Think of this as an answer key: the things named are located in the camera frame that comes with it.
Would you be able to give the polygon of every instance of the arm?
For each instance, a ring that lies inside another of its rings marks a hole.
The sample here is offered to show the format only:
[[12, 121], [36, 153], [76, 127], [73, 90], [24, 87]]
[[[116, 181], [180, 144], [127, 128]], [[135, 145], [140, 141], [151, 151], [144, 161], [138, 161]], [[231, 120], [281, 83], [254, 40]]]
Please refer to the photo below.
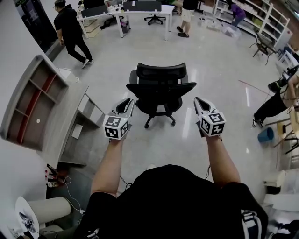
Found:
[[91, 194], [94, 192], [105, 192], [116, 197], [121, 176], [121, 157], [123, 137], [119, 140], [111, 140], [102, 159], [99, 169], [96, 172]]
[[240, 183], [238, 170], [230, 159], [221, 139], [218, 136], [206, 136], [206, 142], [214, 183], [219, 187], [231, 182]]
[[58, 37], [58, 40], [60, 42], [60, 45], [63, 45], [64, 41], [62, 39], [62, 29], [57, 30], [57, 37]]
[[299, 77], [297, 75], [293, 75], [291, 79], [289, 79], [288, 81], [288, 85], [289, 85], [289, 93], [291, 94], [292, 100], [293, 100], [293, 104], [295, 104], [297, 102], [296, 98], [296, 93], [295, 93], [295, 87], [297, 84], [299, 83]]

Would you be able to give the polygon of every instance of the gray shelf unit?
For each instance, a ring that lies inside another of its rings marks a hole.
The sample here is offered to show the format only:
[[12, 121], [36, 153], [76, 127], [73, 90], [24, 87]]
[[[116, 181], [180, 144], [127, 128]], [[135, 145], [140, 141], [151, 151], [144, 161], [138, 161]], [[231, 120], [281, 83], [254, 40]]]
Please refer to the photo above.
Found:
[[58, 70], [36, 56], [23, 73], [7, 105], [0, 136], [12, 143], [42, 150], [49, 115], [68, 88]]

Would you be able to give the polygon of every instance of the man in black clothes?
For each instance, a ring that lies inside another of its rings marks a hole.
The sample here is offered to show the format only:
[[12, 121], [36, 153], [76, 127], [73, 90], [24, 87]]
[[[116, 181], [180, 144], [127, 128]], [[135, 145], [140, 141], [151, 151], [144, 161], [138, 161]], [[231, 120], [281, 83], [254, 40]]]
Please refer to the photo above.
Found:
[[[76, 11], [72, 8], [65, 8], [65, 0], [55, 1], [54, 8], [58, 12], [54, 25], [60, 45], [65, 44], [67, 52], [83, 63], [82, 68], [87, 64], [93, 64], [92, 55], [82, 37]], [[83, 51], [86, 58], [75, 51], [76, 45]]]
[[214, 183], [180, 166], [151, 167], [117, 196], [124, 138], [109, 143], [74, 238], [248, 239], [246, 225], [246, 232], [260, 225], [250, 239], [265, 238], [267, 214], [241, 183], [219, 136], [206, 137]]
[[180, 37], [189, 37], [189, 31], [191, 27], [191, 16], [194, 13], [194, 10], [197, 8], [198, 0], [184, 0], [182, 8], [182, 25], [177, 27], [179, 31], [178, 36]]

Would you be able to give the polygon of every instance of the black pants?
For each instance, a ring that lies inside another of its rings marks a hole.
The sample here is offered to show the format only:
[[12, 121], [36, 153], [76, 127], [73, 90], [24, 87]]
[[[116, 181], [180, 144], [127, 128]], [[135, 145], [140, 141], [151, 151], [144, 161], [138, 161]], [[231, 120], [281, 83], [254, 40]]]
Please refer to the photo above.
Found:
[[256, 120], [264, 121], [267, 117], [273, 117], [286, 110], [287, 107], [284, 105], [279, 92], [272, 96], [265, 102], [254, 114]]
[[[75, 51], [75, 46], [79, 46], [81, 51], [83, 51], [86, 58], [82, 55], [80, 55], [78, 52]], [[80, 62], [85, 62], [86, 59], [92, 60], [92, 55], [90, 54], [90, 51], [88, 47], [86, 46], [83, 37], [81, 35], [73, 37], [69, 40], [65, 41], [65, 46], [67, 49], [67, 52], [73, 57], [76, 58]]]

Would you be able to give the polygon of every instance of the chair armrest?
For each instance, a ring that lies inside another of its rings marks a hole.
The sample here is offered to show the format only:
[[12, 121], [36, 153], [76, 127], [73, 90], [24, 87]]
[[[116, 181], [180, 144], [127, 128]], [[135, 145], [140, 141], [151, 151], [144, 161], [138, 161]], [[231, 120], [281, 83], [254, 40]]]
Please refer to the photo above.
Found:
[[131, 71], [130, 84], [137, 84], [137, 71], [136, 70]]
[[181, 79], [181, 83], [182, 84], [188, 83], [188, 74], [186, 74], [185, 77]]

